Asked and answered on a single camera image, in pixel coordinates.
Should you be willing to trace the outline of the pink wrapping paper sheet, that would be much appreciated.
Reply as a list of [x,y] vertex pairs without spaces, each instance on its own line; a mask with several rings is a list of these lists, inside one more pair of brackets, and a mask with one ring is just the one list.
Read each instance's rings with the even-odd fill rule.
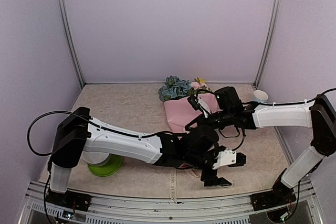
[[[200,94],[198,98],[203,100],[212,112],[218,110],[217,101],[214,95],[205,93]],[[188,102],[187,97],[179,100],[165,101],[163,104],[168,125],[174,133],[184,132],[184,127],[201,114],[200,111],[193,109]]]

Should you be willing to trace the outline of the pale pink fake flower stem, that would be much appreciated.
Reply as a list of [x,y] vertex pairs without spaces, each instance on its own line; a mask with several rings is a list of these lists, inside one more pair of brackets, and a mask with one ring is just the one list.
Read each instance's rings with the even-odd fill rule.
[[201,90],[200,93],[202,93],[204,91],[205,93],[205,90],[206,91],[212,91],[211,88],[206,84],[206,83],[201,83],[199,84],[198,82],[195,81],[195,78],[194,80],[191,82],[191,87],[193,90],[197,91],[197,90]]

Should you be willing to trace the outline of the beige printed ribbon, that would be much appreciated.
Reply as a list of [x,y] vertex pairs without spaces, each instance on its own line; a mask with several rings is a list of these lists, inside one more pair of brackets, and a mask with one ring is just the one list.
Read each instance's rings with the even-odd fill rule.
[[169,171],[167,184],[160,187],[161,198],[177,203],[179,199],[209,198],[237,194],[236,181],[231,180],[231,185],[205,187],[201,182],[201,172],[194,169]]

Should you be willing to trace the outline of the yellow fake flower stem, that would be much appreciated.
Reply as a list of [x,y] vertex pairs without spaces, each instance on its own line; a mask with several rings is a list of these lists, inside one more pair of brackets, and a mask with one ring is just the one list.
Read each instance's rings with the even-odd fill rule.
[[195,81],[198,82],[199,84],[206,83],[206,81],[203,78],[199,78],[199,77],[195,78]]

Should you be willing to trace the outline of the blue fake flower bunch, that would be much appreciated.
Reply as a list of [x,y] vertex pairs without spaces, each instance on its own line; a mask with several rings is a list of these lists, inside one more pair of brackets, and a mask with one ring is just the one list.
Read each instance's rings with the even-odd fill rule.
[[166,78],[164,86],[158,90],[159,99],[162,102],[169,100],[178,100],[191,94],[191,82],[180,79],[177,76]]

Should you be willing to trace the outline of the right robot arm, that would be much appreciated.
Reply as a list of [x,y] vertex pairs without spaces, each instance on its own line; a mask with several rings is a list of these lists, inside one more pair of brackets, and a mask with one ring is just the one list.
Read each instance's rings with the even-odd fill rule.
[[210,112],[198,94],[187,100],[198,116],[193,124],[223,129],[234,125],[242,132],[267,127],[277,128],[293,160],[279,176],[269,192],[273,205],[281,204],[289,190],[312,173],[319,164],[335,153],[335,108],[327,97],[327,90],[312,99],[297,102],[266,103],[257,100],[243,102],[234,87],[224,87],[215,92],[218,112]]

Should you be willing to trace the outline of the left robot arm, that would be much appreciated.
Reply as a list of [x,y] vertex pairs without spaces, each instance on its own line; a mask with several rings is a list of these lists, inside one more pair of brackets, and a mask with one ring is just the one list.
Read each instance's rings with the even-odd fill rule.
[[90,116],[89,108],[80,107],[57,127],[49,160],[50,190],[64,206],[73,201],[68,183],[83,152],[129,157],[162,167],[188,165],[202,171],[204,186],[231,186],[226,179],[217,177],[217,169],[237,164],[238,154],[220,146],[218,141],[217,133],[209,126],[188,133],[146,134],[103,123]]

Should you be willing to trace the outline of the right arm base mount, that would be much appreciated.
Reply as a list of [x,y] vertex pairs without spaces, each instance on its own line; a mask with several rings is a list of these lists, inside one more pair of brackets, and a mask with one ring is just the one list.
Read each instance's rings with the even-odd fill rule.
[[270,190],[250,196],[254,211],[278,207],[297,200],[292,189],[283,192],[281,190]]

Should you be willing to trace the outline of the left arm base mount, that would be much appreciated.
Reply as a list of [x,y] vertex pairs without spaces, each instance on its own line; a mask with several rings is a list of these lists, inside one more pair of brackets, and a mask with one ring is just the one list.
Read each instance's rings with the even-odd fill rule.
[[49,189],[46,201],[57,206],[87,212],[90,206],[91,196],[89,194],[77,193],[69,190],[64,194],[61,194]]

